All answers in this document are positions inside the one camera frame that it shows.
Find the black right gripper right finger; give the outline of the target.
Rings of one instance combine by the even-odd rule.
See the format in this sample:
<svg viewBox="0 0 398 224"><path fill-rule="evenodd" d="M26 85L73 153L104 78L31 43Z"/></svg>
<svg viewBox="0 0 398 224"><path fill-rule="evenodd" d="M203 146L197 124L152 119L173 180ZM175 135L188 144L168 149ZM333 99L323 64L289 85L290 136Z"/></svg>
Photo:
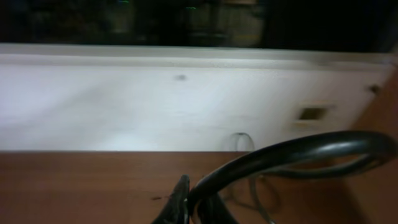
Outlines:
<svg viewBox="0 0 398 224"><path fill-rule="evenodd" d="M202 200L197 214L202 224L238 224L219 194Z"/></svg>

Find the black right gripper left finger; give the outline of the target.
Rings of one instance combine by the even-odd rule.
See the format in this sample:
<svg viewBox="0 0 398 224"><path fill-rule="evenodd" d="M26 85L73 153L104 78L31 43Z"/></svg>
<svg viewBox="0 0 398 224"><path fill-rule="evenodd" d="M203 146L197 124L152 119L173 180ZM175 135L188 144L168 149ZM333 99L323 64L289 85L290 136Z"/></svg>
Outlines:
<svg viewBox="0 0 398 224"><path fill-rule="evenodd" d="M189 191L189 176L182 175L169 195L169 200L159 215L153 220L152 224L189 224L187 205Z"/></svg>

